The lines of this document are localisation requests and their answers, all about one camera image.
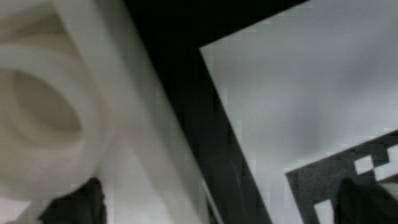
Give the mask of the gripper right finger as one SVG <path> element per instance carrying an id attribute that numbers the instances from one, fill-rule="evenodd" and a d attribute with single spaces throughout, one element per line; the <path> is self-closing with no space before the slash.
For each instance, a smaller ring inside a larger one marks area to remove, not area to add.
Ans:
<path id="1" fill-rule="evenodd" d="M 338 190 L 335 224 L 398 224 L 398 200 L 379 184 L 345 179 Z"/>

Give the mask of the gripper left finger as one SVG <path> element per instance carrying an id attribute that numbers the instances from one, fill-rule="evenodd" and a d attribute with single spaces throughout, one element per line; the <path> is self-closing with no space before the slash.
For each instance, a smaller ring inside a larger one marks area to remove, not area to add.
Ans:
<path id="1" fill-rule="evenodd" d="M 97 178 L 52 201 L 40 221 L 43 224 L 107 224 L 104 186 Z"/>

